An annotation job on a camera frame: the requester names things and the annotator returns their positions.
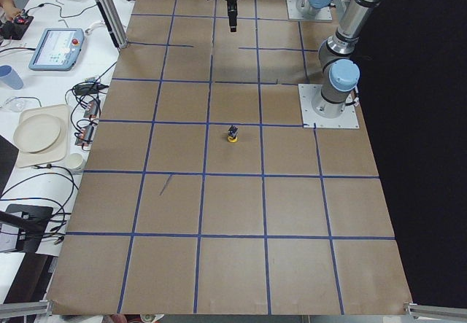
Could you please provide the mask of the yellow push button switch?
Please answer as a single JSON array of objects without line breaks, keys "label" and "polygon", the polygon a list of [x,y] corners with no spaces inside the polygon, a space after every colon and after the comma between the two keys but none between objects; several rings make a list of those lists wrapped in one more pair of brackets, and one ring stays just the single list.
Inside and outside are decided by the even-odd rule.
[{"label": "yellow push button switch", "polygon": [[230,143],[235,143],[238,141],[238,127],[231,125],[227,132],[227,140]]}]

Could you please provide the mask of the black monitor stand base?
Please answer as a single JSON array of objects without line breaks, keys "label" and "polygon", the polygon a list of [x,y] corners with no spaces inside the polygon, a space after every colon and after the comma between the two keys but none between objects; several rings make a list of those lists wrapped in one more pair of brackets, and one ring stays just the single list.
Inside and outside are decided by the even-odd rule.
[{"label": "black monitor stand base", "polygon": [[49,206],[8,205],[1,211],[1,253],[36,253],[52,213]]}]

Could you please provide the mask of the near teach pendant tablet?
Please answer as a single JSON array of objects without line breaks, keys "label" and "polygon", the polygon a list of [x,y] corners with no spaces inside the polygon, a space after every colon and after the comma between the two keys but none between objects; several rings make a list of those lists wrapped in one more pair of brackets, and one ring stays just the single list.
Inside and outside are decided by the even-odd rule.
[{"label": "near teach pendant tablet", "polygon": [[81,28],[46,28],[28,67],[33,71],[69,71],[84,40]]}]

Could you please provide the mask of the brown paper table cover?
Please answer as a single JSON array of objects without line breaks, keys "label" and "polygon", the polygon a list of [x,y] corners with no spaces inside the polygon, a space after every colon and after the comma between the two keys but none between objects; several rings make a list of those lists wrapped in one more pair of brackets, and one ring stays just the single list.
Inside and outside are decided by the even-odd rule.
[{"label": "brown paper table cover", "polygon": [[[136,0],[48,298],[55,314],[401,314],[366,127],[304,127],[330,23]],[[238,141],[227,132],[238,127]]]}]

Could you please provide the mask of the white paper cup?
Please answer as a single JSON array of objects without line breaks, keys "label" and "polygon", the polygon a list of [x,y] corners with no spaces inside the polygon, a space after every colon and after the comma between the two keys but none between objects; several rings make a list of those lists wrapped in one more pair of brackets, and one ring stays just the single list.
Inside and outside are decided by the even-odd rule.
[{"label": "white paper cup", "polygon": [[83,171],[86,160],[80,153],[72,153],[65,159],[64,163],[73,174],[78,174]]}]

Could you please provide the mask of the beige tray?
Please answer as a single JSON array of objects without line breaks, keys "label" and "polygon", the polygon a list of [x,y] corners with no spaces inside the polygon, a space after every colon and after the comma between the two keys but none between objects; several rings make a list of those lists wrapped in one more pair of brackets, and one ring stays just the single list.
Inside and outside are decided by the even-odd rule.
[{"label": "beige tray", "polygon": [[63,160],[69,148],[69,106],[27,109],[13,135],[19,149],[16,166],[25,168]]}]

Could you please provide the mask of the beige round plate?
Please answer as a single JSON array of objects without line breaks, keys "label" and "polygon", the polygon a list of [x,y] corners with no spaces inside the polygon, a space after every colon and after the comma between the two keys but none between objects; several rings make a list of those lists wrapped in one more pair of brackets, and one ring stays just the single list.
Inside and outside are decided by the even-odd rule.
[{"label": "beige round plate", "polygon": [[23,152],[40,152],[50,147],[59,137],[61,121],[49,114],[38,114],[25,119],[16,128],[13,141]]}]

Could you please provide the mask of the blue plastic cup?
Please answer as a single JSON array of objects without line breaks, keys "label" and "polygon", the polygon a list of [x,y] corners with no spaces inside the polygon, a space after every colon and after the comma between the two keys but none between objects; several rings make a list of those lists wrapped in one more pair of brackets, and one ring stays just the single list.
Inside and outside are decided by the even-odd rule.
[{"label": "blue plastic cup", "polygon": [[3,65],[0,66],[0,78],[1,81],[8,87],[14,90],[20,90],[23,88],[23,81],[11,66]]}]

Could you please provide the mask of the aluminium frame post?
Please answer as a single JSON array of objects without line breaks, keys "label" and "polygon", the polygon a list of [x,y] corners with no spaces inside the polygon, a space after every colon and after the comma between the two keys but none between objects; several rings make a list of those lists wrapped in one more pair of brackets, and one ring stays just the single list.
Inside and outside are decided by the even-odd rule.
[{"label": "aluminium frame post", "polygon": [[95,0],[95,2],[103,17],[113,45],[118,49],[126,48],[128,39],[113,0]]}]

